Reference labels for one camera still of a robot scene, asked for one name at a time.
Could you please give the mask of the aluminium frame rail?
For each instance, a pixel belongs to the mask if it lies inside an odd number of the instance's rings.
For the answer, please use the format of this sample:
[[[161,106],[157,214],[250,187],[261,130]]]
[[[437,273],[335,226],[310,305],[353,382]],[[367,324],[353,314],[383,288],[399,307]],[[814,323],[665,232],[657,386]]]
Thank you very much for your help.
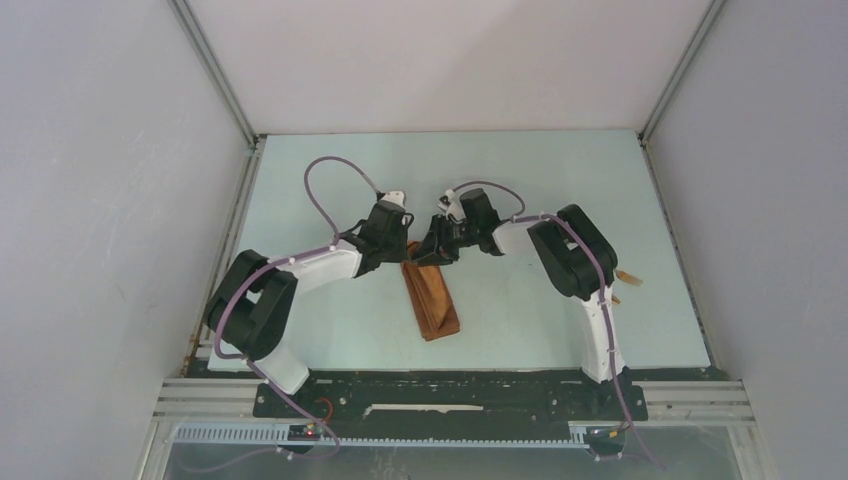
[[[654,429],[722,430],[742,479],[771,479],[743,384],[720,371],[637,370],[593,386],[573,370],[319,372],[293,405],[252,376],[164,382],[136,475],[163,479],[181,442],[235,444],[250,458],[338,458],[368,447],[587,452],[615,462]]]

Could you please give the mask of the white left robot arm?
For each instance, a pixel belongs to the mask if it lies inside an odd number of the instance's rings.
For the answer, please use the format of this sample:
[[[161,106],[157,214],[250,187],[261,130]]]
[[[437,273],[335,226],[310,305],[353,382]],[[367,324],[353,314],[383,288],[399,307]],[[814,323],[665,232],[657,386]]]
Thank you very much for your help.
[[[310,370],[283,340],[296,296],[405,261],[413,221],[405,194],[389,191],[378,194],[368,217],[330,246],[275,261],[252,249],[239,253],[202,316],[215,333],[216,355],[256,368],[279,388],[277,402],[290,415],[311,412],[316,390],[306,382]]]

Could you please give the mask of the gold fork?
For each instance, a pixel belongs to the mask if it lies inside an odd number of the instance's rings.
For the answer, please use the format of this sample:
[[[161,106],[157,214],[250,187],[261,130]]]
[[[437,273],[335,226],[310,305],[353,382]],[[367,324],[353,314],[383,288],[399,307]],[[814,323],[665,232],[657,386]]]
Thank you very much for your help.
[[[615,274],[615,276],[618,280],[620,280],[621,282],[624,282],[625,284],[628,284],[628,285],[638,287],[638,286],[641,286],[644,283],[644,281],[641,278],[634,276],[634,275],[632,275],[632,274],[630,274],[626,271],[623,271],[623,270],[615,269],[614,274]]]

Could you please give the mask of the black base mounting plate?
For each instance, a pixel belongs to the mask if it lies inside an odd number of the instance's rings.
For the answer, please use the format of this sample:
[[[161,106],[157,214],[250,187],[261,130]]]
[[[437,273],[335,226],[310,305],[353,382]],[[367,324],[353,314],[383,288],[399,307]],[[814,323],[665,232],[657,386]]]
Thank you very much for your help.
[[[346,440],[565,441],[579,422],[645,421],[647,402],[628,377],[598,384],[576,370],[315,370],[288,405],[258,386],[256,418],[300,409]]]

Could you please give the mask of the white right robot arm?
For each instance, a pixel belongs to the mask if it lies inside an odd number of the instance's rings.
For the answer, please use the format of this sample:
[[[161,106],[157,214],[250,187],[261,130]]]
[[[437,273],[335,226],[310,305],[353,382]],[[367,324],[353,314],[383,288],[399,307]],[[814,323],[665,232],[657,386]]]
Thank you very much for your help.
[[[581,369],[595,382],[581,392],[583,408],[596,418],[616,411],[622,395],[613,382],[625,367],[611,311],[618,256],[584,209],[569,204],[554,214],[518,213],[507,219],[482,188],[448,190],[439,199],[439,209],[411,261],[418,266],[451,265],[470,247],[491,256],[533,251],[554,289],[584,310]]]

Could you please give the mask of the orange cloth napkin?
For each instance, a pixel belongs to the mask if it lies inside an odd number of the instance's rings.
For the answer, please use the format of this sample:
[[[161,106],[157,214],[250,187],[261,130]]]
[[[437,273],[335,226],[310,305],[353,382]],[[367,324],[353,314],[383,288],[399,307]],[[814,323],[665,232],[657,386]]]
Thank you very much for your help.
[[[459,317],[440,268],[407,260],[401,273],[422,339],[430,342],[458,334]]]

